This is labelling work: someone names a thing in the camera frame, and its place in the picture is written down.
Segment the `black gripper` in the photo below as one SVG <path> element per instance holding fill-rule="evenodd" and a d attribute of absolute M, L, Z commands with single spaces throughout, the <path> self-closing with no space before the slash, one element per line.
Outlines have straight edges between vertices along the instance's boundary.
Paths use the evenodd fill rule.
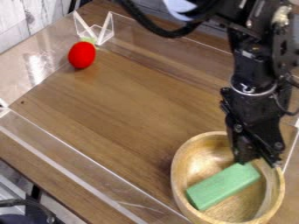
<path fill-rule="evenodd" d="M 291 88 L 279 87 L 268 94 L 248 95 L 224 87 L 220 96 L 235 161 L 243 165 L 263 158 L 271 168 L 277 167 L 284 152 L 279 123 L 287 115 Z"/>

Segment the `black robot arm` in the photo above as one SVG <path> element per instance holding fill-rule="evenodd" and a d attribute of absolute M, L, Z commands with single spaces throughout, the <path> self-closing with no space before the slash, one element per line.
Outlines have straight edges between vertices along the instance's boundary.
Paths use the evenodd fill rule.
<path fill-rule="evenodd" d="M 229 86 L 220 90 L 229 147 L 240 164 L 263 158 L 276 167 L 285 144 L 279 122 L 289 109 L 291 71 L 299 65 L 295 14 L 289 0 L 163 0 L 184 22 L 215 20 L 227 28 L 233 56 Z"/>

